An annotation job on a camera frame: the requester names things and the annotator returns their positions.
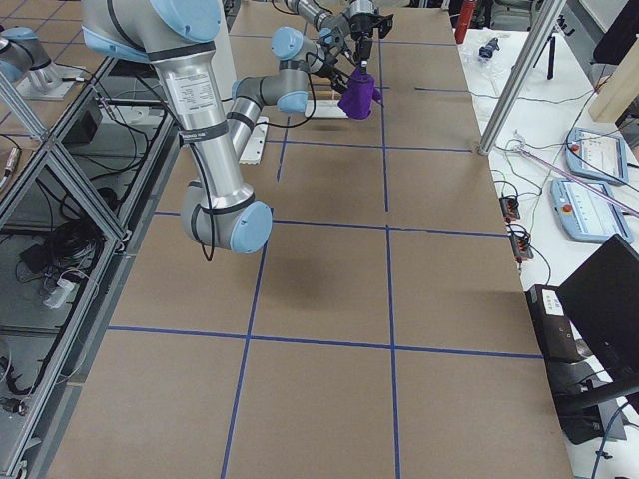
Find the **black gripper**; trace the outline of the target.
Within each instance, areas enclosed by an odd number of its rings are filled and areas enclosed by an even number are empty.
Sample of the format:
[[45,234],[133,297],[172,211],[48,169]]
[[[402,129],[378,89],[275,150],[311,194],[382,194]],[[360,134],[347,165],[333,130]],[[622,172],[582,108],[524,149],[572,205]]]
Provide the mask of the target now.
[[330,68],[327,74],[327,78],[329,79],[331,88],[334,91],[338,92],[341,95],[343,95],[347,91],[348,75],[346,75],[340,69]]
[[374,32],[383,39],[393,27],[393,15],[381,15],[370,0],[351,1],[348,7],[348,25],[352,39],[359,39],[359,59],[367,61],[371,55]]

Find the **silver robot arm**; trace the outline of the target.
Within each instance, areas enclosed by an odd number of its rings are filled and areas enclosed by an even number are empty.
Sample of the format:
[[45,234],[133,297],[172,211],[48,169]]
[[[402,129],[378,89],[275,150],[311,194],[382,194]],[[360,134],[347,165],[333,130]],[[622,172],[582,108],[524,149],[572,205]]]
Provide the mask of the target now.
[[337,13],[318,1],[284,1],[291,12],[302,16],[319,33],[319,42],[333,54],[363,65],[371,55],[373,41],[383,39],[393,27],[393,14],[382,15],[372,1],[349,1]]
[[237,82],[225,108],[213,59],[226,24],[217,1],[85,1],[86,45],[105,56],[151,65],[199,177],[184,197],[188,236],[210,249],[253,253],[267,242],[273,215],[245,182],[240,158],[263,107],[304,113],[310,77],[334,78],[333,48],[282,27],[272,37],[274,76]]

